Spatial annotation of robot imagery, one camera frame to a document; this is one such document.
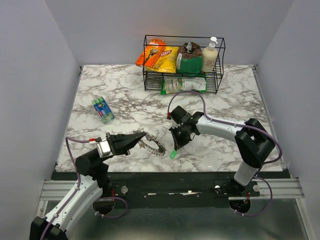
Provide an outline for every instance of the screw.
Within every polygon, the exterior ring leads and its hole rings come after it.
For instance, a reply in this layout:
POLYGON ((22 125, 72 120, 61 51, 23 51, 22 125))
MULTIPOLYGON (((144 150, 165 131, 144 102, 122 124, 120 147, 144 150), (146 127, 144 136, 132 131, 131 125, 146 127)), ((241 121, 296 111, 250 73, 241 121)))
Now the screw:
POLYGON ((259 190, 260 190, 260 187, 258 185, 253 186, 253 191, 259 192, 259 190))
POLYGON ((126 193, 128 192, 127 186, 123 186, 123 187, 121 188, 121 192, 122 192, 123 194, 126 194, 126 193))

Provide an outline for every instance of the lay's chip bag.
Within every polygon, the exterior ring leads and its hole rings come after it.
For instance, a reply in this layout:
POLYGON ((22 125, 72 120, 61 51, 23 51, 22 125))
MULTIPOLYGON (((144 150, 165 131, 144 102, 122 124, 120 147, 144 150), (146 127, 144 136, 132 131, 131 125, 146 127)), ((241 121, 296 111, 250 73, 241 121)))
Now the lay's chip bag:
POLYGON ((145 67, 148 71, 160 73, 175 73, 176 61, 179 47, 165 46, 159 58, 153 64, 153 67, 145 67))

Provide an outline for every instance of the black wire shelf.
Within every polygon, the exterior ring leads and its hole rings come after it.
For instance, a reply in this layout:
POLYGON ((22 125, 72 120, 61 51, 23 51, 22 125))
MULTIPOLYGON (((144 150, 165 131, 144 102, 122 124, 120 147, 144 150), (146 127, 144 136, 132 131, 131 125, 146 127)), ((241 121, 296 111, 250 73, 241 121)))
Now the black wire shelf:
MULTIPOLYGON (((186 42, 195 42, 205 48, 210 43, 211 37, 201 37, 201 36, 171 36, 171 35, 145 35, 143 52, 145 52, 146 46, 150 46, 148 42, 150 39, 160 38, 165 40, 167 47, 180 47, 186 42)), ((206 78, 206 88, 208 93, 217 94, 220 83, 224 76, 224 55, 225 55, 225 39, 223 37, 217 37, 218 44, 215 48, 218 51, 218 57, 216 59, 213 71, 211 72, 201 72, 201 73, 168 73, 168 72, 157 72, 149 71, 142 66, 144 90, 145 91, 161 91, 162 81, 166 77, 177 78, 186 77, 190 78, 192 75, 197 75, 197 77, 205 76, 206 78)))

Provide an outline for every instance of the snack bag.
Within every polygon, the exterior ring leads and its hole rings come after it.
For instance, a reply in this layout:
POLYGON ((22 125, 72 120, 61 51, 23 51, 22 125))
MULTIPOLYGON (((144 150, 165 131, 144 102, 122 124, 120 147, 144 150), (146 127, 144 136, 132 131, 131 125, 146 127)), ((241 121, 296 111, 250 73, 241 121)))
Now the snack bag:
POLYGON ((194 42, 186 42, 179 47, 176 72, 194 75, 201 72, 203 55, 201 47, 194 42))
POLYGON ((144 49, 144 52, 138 57, 135 62, 135 65, 138 67, 145 67, 152 68, 159 58, 160 54, 163 52, 166 43, 161 39, 151 39, 149 45, 147 45, 144 49))
POLYGON ((178 49, 177 46, 166 46, 153 67, 146 67, 146 69, 160 73, 175 73, 178 49))
POLYGON ((161 95, 174 94, 182 91, 194 90, 201 93, 207 92, 205 77, 166 77, 162 80, 161 95))

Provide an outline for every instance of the white marble surface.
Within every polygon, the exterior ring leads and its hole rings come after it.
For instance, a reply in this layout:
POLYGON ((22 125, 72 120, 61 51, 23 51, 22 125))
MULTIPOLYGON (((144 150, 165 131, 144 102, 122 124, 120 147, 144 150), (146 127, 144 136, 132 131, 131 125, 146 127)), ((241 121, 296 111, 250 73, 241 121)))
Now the white marble surface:
MULTIPOLYGON (((165 145, 164 156, 156 156, 137 145, 129 156, 115 156, 106 161, 111 172, 202 172, 236 171, 242 162, 235 143, 211 135, 196 136, 192 142, 178 150, 175 159, 169 155, 174 142, 166 119, 172 94, 160 95, 144 91, 142 69, 134 65, 86 65, 76 93, 67 135, 80 140, 112 134, 132 133, 138 128, 153 134, 165 145), (92 99, 103 96, 115 119, 103 124, 92 106, 92 99)), ((224 78, 217 95, 203 95, 207 113, 235 121, 257 118, 270 133, 266 111, 258 87, 248 65, 226 65, 224 78)), ((175 98, 171 110, 182 106, 191 114, 202 111, 199 97, 187 94, 175 98)), ((74 157, 95 147, 94 144, 71 143, 74 157)), ((274 150, 270 159, 277 156, 274 150)), ((56 166, 58 172, 74 172, 66 144, 56 166)), ((282 171, 279 162, 268 164, 263 171, 282 171)))

